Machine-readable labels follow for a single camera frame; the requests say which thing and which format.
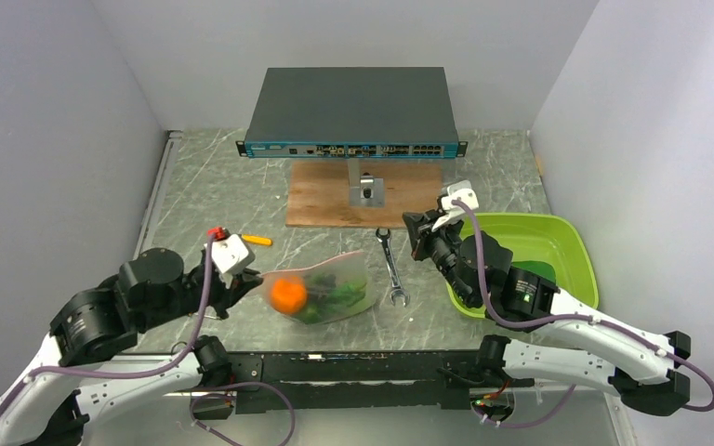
black metal frame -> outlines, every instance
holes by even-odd
[[[501,387],[504,383],[501,376],[478,374],[478,351],[229,352],[228,358],[236,382],[271,384],[298,409],[439,405],[464,410],[470,407],[471,388]],[[441,374],[437,369],[442,368],[480,380],[481,385],[471,386]],[[522,379],[512,385],[531,387],[534,383]],[[268,389],[237,392],[237,413],[282,409],[284,403]]]

red clamp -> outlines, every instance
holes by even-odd
[[[221,240],[226,240],[229,238],[229,232],[225,229],[223,229],[222,226],[215,226],[211,230],[208,230],[206,232],[206,235],[212,235],[215,234],[215,242],[219,242]]]

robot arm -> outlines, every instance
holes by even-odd
[[[506,327],[535,331],[581,349],[542,348],[487,336],[478,359],[484,370],[508,378],[548,378],[594,387],[619,395],[627,406],[649,414],[669,415],[688,402],[689,379],[675,371],[679,364],[671,359],[672,354],[684,360],[690,355],[686,334],[644,332],[582,304],[554,283],[513,267],[513,253],[485,232],[461,240],[465,212],[453,204],[455,199],[472,210],[478,207],[470,183],[462,181],[444,191],[437,209],[403,214],[413,259],[430,258],[468,308],[483,305],[479,284],[483,275],[492,309],[509,322]],[[483,242],[483,270],[478,267],[475,237]],[[566,319],[570,315],[581,320]],[[486,318],[492,318],[488,308]],[[533,322],[541,318],[554,321]],[[648,345],[628,333],[644,338]]]
[[[225,319],[228,308],[261,279],[247,268],[255,256],[238,235],[218,229],[214,237],[211,255],[216,271],[208,305]],[[97,288],[75,295],[53,318],[33,360],[0,397],[0,446],[77,445],[83,425],[94,426],[169,392],[227,384],[231,366],[225,348],[212,336],[199,337],[192,354],[166,373],[120,380],[95,376],[134,374],[172,361],[164,355],[116,355],[134,347],[138,333],[198,310],[204,263],[205,254],[201,264],[185,274],[177,253],[154,248],[125,263]],[[227,286],[221,275],[231,276],[231,284]],[[88,376],[31,374],[47,366]],[[20,393],[6,400],[17,386],[22,387]]]

metal post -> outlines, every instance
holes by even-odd
[[[347,158],[349,169],[349,205],[355,207],[384,207],[384,179],[367,172],[360,173],[360,159]]]

wooden board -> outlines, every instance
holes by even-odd
[[[287,226],[403,228],[401,214],[436,207],[442,192],[438,164],[395,161],[360,163],[360,170],[383,178],[385,206],[349,205],[349,177],[343,161],[294,161],[288,191]]]

